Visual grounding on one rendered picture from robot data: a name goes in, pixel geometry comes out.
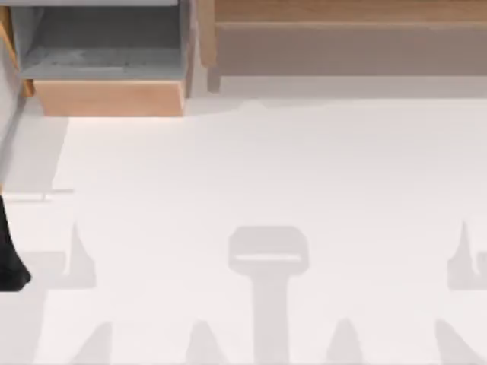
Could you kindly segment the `pale wooden drawer front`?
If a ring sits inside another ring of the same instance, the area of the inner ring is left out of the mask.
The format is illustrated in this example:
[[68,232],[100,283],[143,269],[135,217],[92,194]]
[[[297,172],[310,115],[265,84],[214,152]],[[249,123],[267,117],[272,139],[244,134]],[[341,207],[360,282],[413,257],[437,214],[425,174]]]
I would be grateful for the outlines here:
[[35,80],[47,116],[182,116],[184,81]]

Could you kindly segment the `wooden open shelf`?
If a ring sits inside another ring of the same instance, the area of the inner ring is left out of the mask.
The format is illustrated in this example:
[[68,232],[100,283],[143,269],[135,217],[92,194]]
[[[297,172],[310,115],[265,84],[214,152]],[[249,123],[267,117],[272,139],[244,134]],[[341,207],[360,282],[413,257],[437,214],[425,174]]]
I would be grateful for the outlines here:
[[208,89],[230,77],[487,76],[487,0],[195,0]]

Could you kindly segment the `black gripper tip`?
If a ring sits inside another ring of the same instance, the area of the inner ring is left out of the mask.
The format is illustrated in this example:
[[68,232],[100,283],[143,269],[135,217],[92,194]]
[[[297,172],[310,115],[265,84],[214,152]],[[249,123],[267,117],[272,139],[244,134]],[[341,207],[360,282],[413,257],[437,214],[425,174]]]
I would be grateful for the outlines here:
[[21,291],[30,281],[31,273],[14,247],[0,195],[0,292]]

